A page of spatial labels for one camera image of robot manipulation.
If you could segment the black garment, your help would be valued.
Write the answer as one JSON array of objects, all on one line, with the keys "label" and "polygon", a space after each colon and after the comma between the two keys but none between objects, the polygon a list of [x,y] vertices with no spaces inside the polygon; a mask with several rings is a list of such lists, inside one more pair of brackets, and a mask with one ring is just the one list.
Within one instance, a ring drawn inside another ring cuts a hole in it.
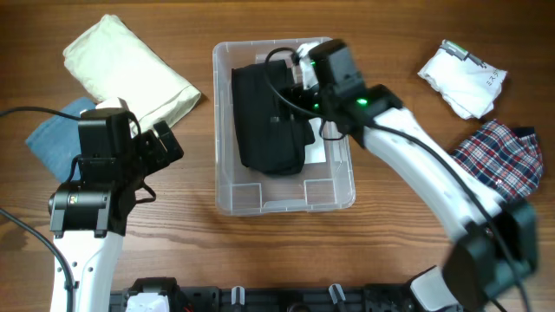
[{"label": "black garment", "polygon": [[293,83],[283,60],[232,70],[233,118],[243,166],[269,175],[302,171],[305,147],[315,142],[313,130],[273,92]]}]

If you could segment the white cloth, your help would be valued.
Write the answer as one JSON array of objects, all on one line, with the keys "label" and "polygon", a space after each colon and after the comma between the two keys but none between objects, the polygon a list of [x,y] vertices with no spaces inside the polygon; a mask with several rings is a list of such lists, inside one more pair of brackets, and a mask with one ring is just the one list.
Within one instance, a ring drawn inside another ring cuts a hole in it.
[{"label": "white cloth", "polygon": [[459,117],[468,120],[480,119],[494,109],[507,72],[444,39],[418,75]]}]

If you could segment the plaid checkered shorts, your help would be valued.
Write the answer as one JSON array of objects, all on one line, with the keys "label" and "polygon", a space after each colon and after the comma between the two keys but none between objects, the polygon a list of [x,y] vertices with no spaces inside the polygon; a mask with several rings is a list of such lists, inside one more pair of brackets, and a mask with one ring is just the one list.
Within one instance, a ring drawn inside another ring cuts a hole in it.
[{"label": "plaid checkered shorts", "polygon": [[508,127],[491,120],[463,140],[452,158],[505,201],[526,198],[539,188],[543,155],[534,127]]}]

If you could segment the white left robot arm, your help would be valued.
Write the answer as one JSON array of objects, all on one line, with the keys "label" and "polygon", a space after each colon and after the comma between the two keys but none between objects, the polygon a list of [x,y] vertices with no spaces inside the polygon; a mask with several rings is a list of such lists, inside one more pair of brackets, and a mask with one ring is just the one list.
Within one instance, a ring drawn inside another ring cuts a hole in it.
[{"label": "white left robot arm", "polygon": [[131,128],[135,115],[123,108],[82,113],[80,153],[71,174],[49,199],[54,235],[53,311],[106,311],[127,217],[140,203],[152,203],[147,176],[184,155],[170,126]]}]

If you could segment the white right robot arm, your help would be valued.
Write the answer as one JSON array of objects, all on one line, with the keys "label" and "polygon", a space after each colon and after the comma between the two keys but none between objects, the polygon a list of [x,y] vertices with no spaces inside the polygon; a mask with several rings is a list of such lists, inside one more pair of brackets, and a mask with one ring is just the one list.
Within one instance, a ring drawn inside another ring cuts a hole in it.
[{"label": "white right robot arm", "polygon": [[315,80],[308,88],[276,88],[276,96],[306,117],[334,123],[342,136],[387,163],[428,205],[451,240],[446,262],[409,285],[420,310],[459,305],[481,311],[509,289],[522,289],[539,264],[533,207],[524,200],[505,201],[463,170],[390,89],[366,84],[344,41],[322,42],[306,52],[290,49],[289,54]]}]

